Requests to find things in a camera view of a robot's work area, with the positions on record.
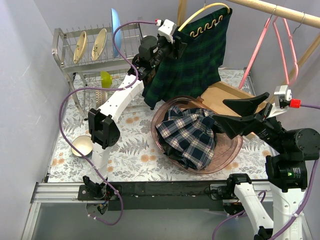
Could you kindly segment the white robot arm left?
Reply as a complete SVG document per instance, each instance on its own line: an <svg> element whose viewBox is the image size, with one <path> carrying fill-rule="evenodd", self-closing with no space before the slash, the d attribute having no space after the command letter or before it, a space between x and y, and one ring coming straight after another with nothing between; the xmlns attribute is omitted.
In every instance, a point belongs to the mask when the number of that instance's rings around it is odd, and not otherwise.
<svg viewBox="0 0 320 240"><path fill-rule="evenodd" d="M145 36L140 42L138 54L132 59L132 67L127 72L120 91L116 91L104 104L88 112L88 127L92 141L93 171L84 176L86 192L95 200L107 197L104 183L106 177L100 178L102 170L108 163L111 147L120 138L116 123L133 98L152 82L160 63L166 58L181 58L187 43L179 36L168 41L164 36Z"/></svg>

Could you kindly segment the navy cream plaid skirt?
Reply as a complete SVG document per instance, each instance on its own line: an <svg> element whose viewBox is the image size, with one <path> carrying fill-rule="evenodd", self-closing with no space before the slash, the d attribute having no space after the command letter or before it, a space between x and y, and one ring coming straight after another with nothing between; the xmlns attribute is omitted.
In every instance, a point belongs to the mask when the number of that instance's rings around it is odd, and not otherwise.
<svg viewBox="0 0 320 240"><path fill-rule="evenodd" d="M172 105L155 125L164 154L186 169L204 170L214 156L216 134L223 132L214 115L206 108L182 110Z"/></svg>

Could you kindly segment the green tartan skirt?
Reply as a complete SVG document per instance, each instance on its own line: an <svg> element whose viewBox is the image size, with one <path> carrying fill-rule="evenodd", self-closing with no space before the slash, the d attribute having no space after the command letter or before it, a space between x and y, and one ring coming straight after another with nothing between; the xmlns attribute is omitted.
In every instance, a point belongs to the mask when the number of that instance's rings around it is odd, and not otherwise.
<svg viewBox="0 0 320 240"><path fill-rule="evenodd" d="M232 13L232 9L221 8L176 32L187 46L181 58L165 58L144 88L142 96L150 108L177 96L197 98L221 80L218 68L224 61Z"/></svg>

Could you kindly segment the pink wavy hanger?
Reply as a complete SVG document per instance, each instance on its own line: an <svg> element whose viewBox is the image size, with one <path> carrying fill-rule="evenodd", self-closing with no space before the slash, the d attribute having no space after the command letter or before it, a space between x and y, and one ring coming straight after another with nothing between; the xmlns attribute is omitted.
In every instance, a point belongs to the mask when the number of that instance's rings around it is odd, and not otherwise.
<svg viewBox="0 0 320 240"><path fill-rule="evenodd" d="M263 27L263 30L262 30L262 32L261 32L261 34L260 34L260 37L259 37L259 39L258 39L258 42L257 42L257 44L256 44L256 46L255 46L255 48L254 48L254 51L253 51L253 53L252 53L252 55L251 55L251 58L250 58L250 60L249 60L249 63L248 63L248 65L247 65L247 67L246 67L246 69L245 69L245 71L244 71L244 75L243 75L243 77L242 77L242 79L241 79L241 82L240 82L240 84L239 84L239 86L238 86L238 89L239 89L239 90L241 90L242 87L243 87L244 84L245 84L245 81L246 81L246 79L247 79L247 77L248 77L248 75L249 75L249 73L250 73L250 70L251 70L251 68L252 68L252 66L253 66L253 63L254 63L257 55L258 55L258 52L259 52L260 47L261 47L261 45L262 45L262 42L263 42L263 40L264 40L264 38L265 38L265 35L266 35L266 33L267 33L267 30L268 30L268 28L269 28L269 25L270 25L272 16L274 15L274 12L276 11L276 9L277 9L277 5L275 6L275 8L273 9L271 15L269 16L269 18L266 20L266 22L265 22L265 24L264 24L264 27Z"/></svg>

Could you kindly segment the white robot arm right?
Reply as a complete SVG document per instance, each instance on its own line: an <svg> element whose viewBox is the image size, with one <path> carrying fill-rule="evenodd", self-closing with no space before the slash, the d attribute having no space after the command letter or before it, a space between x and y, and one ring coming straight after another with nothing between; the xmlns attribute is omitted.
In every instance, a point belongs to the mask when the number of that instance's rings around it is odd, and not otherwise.
<svg viewBox="0 0 320 240"><path fill-rule="evenodd" d="M280 94L277 102L267 103L268 93L247 99L225 99L223 103L236 116L214 116L229 138L256 134L271 146L276 155L265 158L265 170L272 193L273 217L259 200L253 182L246 173L229 175L226 194L238 199L247 214L256 240L301 240L302 211L311 194L315 173L308 173L306 161L317 165L320 159L320 134L312 128L286 130L277 115L288 108L300 108L299 99L290 93Z"/></svg>

